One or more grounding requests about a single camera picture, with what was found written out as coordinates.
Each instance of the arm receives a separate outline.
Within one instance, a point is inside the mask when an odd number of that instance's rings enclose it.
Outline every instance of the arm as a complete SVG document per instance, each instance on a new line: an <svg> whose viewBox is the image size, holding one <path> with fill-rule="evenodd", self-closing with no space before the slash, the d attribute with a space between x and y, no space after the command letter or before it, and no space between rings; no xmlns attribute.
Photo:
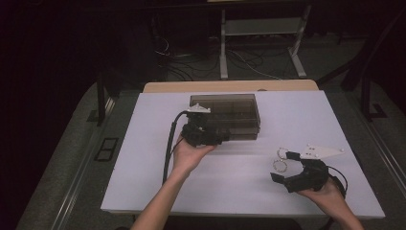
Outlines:
<svg viewBox="0 0 406 230"><path fill-rule="evenodd" d="M176 147L173 154L173 167L167 181L149 202L147 207L137 217L131 230L158 230L163 229L167 221L170 209L175 202L183 183L188 178L192 170L199 164L200 160L214 146L194 148L185 140L182 140Z"/></svg>
<svg viewBox="0 0 406 230"><path fill-rule="evenodd" d="M328 179L326 185L318 192L314 192L313 190L303 190L298 192L298 194L306 196L316 203L323 212L338 222L342 229L364 229L331 178Z"/></svg>

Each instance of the table surface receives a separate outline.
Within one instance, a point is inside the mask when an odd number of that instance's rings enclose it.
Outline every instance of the table surface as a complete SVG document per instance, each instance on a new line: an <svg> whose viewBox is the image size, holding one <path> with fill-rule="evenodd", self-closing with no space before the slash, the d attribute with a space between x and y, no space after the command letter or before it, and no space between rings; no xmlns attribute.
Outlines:
<svg viewBox="0 0 406 230"><path fill-rule="evenodd" d="M257 98L261 120L259 138L256 141L224 142L207 155L184 184L172 213L248 217L323 216L311 201L288 193L283 185L274 183L269 174L279 173L272 167L273 161L278 159L278 148L300 152L307 144L312 144L344 149L345 154L324 161L347 177L350 208L360 218L383 218L382 209L325 93L317 87L315 89L248 91ZM248 92L241 89L235 93ZM112 213L141 212L161 186L166 145L174 117L187 108L190 95L222 93L230 92L141 94L101 208ZM179 120L176 135L186 120ZM303 170L299 162L288 161L287 165L288 171L284 176Z"/></svg>
<svg viewBox="0 0 406 230"><path fill-rule="evenodd" d="M314 80L221 80L150 82L144 93L319 90Z"/></svg>

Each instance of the cable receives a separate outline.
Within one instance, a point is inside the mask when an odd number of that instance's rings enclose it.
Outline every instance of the cable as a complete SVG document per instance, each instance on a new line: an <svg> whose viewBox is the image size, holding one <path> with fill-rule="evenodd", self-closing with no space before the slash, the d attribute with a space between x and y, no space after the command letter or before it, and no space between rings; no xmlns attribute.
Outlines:
<svg viewBox="0 0 406 230"><path fill-rule="evenodd" d="M177 121L179 120L179 118L183 115L183 114L188 114L188 111L182 111L180 112L175 120L172 122L172 125L170 127L170 132L169 132L169 138L168 138L168 144L167 144L167 152L165 154L165 164L164 164L164 174L163 174L163 178L162 178L162 184L165 183L165 181L167 181L168 178L168 168L169 168L169 161L170 161L170 157L172 156L172 153L174 151L174 149L176 148L176 146L180 143L178 142L175 147L172 149L172 142L173 142L173 135L175 134L175 130L176 130L176 124Z"/></svg>
<svg viewBox="0 0 406 230"><path fill-rule="evenodd" d="M250 64L248 64L248 62L247 62L241 55L239 55L238 53L236 53L236 52L234 52L234 51L232 51L232 50L228 50L228 51L231 52L231 53L233 53L233 54L235 54L235 55L237 55L237 56L239 56L239 58L241 58L241 60L244 61L245 64L246 64L251 70L253 70L254 72L256 72L256 73L258 73L258 74L261 74L261 75L264 75L264 76L269 77L269 78L273 78L273 79L277 79L277 80L282 80L282 79L280 79L280 78L278 78L278 77L271 76L271 75L267 75L267 74L264 74L264 73L262 73L262 72L260 72L260 71L258 71L258 70L256 70L256 69L254 69Z"/></svg>
<svg viewBox="0 0 406 230"><path fill-rule="evenodd" d="M186 81L186 79L185 79L185 77L183 77L183 75L181 75L181 74L179 74L178 72L176 72L176 71L173 71L173 70L171 70L171 69L169 69L169 68L167 68L168 69L168 71L167 72L172 72L173 74L175 74L176 76L179 76L180 78L180 80L181 81Z"/></svg>
<svg viewBox="0 0 406 230"><path fill-rule="evenodd" d="M257 67L259 67L260 65L263 64L263 58L262 58L262 57L252 57L252 58L243 58L243 59L241 59L242 56L239 55L237 52L235 52L235 51L233 51L233 50L227 50L227 52L231 53L231 54L230 54L231 57L232 57L232 58L235 58L238 62L243 63L244 66L248 64L248 65L250 65L252 68L257 68ZM254 62L254 60L257 59L257 58L260 58L260 63L255 63L255 62ZM236 67L242 68L242 69L246 69L246 70L250 70L250 68L243 68L243 67L238 66L238 65L236 65Z"/></svg>
<svg viewBox="0 0 406 230"><path fill-rule="evenodd" d="M158 55L162 55L162 56L170 56L170 52L167 52L167 50L169 49L169 42L166 39L164 39L163 37L161 37L161 36L156 36L156 38L163 39L165 41L165 43L167 44L167 47L165 48L164 51L155 50L155 53L158 54Z"/></svg>
<svg viewBox="0 0 406 230"><path fill-rule="evenodd" d="M243 70L251 70L250 68L246 68L245 65L244 66L240 66L236 63L236 61L241 62L239 58L232 57L232 56L227 56L228 60L230 60L231 63L234 64L235 67L239 68L239 69L243 69Z"/></svg>
<svg viewBox="0 0 406 230"><path fill-rule="evenodd" d="M328 167L329 169L332 169L332 170L334 170L334 171L340 173L341 176L343 176L344 181L346 181L346 187L345 187L344 191L347 193L347 189L349 188L349 182L347 181L346 177L345 177L340 171L338 171L337 169L332 168L331 166L327 166L327 167Z"/></svg>
<svg viewBox="0 0 406 230"><path fill-rule="evenodd" d="M188 76L188 78L189 78L191 81L193 81L192 76L191 76L190 74L186 73L185 71L183 71L183 70L181 70L181 69L179 69L179 68L170 66L170 65L168 65L167 68L168 68L169 70L171 70L172 72L174 72L174 71L179 71L179 72L185 74L186 76Z"/></svg>
<svg viewBox="0 0 406 230"><path fill-rule="evenodd" d="M168 57L168 59L171 61L175 61L175 60L179 60L182 58L192 58L192 57L194 57L195 60L188 60L188 61L184 61L183 63L196 63L196 62L202 61L206 58L204 55L194 52L194 53L185 54L185 55L170 56L170 57Z"/></svg>
<svg viewBox="0 0 406 230"><path fill-rule="evenodd" d="M172 151L170 152L170 155L173 155L173 152L175 151L176 147L181 143L185 138L180 138L180 140L175 144L175 146L172 148Z"/></svg>
<svg viewBox="0 0 406 230"><path fill-rule="evenodd" d="M207 78L210 74L218 73L217 71L213 71L217 67L218 61L219 61L219 56L216 56L214 65L209 67L208 69L197 69L197 68L194 68L193 66L191 66L189 64L186 64L186 63L183 63L183 62L178 62L178 61L173 61L171 67L174 67L173 65L183 65L184 67L179 66L178 68L189 68L189 69L192 70L192 75L194 77L204 79L204 78ZM197 71L198 72L208 72L208 73L204 74L204 75L200 75L200 74L196 73Z"/></svg>
<svg viewBox="0 0 406 230"><path fill-rule="evenodd" d="M346 181L346 187L344 188L344 191L341 191L341 189L340 189L340 192L342 193L343 197L346 198L347 189L348 189L348 187L349 187L349 182L347 181L346 177L345 177L339 170L337 170L337 169L335 169L335 168L332 168L331 166L327 166L327 167L328 167L329 169L332 169L332 170L334 170L334 171L340 173L341 176L343 176L344 180ZM319 230L328 230L328 229L331 227L331 225L332 225L333 222L334 222L334 219L333 219L333 218L329 218L328 221L327 221L327 223L326 223L325 225L323 225Z"/></svg>
<svg viewBox="0 0 406 230"><path fill-rule="evenodd" d="M267 41L267 44L264 44L265 46L272 46L273 40L275 39L275 34L272 35L271 40ZM266 58L266 57L276 57L276 56L280 56L283 55L287 52L287 50L285 48L283 48L282 52L276 53L276 54L272 54L272 55L266 55L266 53L268 51L270 51L271 49L264 49L260 54L257 54L256 52L254 52L252 50L252 48L250 47L251 45L247 44L247 42L243 42L242 43L242 48L244 50L245 53L250 54L252 56L258 57L258 58Z"/></svg>

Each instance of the floor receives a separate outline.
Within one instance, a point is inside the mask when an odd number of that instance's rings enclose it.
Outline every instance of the floor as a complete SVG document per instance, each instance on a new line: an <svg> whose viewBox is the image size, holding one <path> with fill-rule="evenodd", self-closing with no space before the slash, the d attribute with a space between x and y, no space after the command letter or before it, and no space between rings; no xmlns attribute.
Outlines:
<svg viewBox="0 0 406 230"><path fill-rule="evenodd" d="M292 43L293 37L278 35L229 39L229 80L296 79L286 51ZM157 50L161 53L158 55L161 68L168 70L167 81L219 80L218 39L212 37L209 44L207 54L185 52L170 46ZM353 58L362 45L363 41L359 39L345 40L338 45L334 34L315 35L304 39L299 57L307 77L317 80ZM383 219L363 219L362 222L366 229L403 229L406 226L406 194L401 188L404 181L397 179L396 174L402 171L393 170L392 165L395 160L401 169L406 170L403 154L406 148L406 117L374 84L372 103L380 104L388 117L368 123L359 112L359 88L345 92L339 86L345 74L320 85L320 88L325 90L386 214ZM89 88L78 104L18 229L116 229L131 225L132 216L112 215L101 211L100 206L139 93L140 90L125 86L120 97L108 102L107 117L102 126L97 126L89 119L92 111L97 110L96 87ZM104 138L119 138L118 146L111 161L95 161L93 157ZM385 152L391 153L394 160L389 161ZM303 229L310 230L323 226L327 218L295 220ZM273 229L262 219L244 221L256 223L258 229ZM223 226L226 227L222 229L237 229L230 221ZM331 229L339 228L333 224Z"/></svg>

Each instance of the wrist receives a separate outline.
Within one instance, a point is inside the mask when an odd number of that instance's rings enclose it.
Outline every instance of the wrist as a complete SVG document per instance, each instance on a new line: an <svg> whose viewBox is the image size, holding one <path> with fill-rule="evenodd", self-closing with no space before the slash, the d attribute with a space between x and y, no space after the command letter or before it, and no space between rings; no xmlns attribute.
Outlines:
<svg viewBox="0 0 406 230"><path fill-rule="evenodd" d="M347 217L334 218L344 230L362 230L364 227L355 215L349 215Z"/></svg>
<svg viewBox="0 0 406 230"><path fill-rule="evenodd" d="M190 174L191 174L190 172L173 169L169 175L169 178L183 182L189 177Z"/></svg>

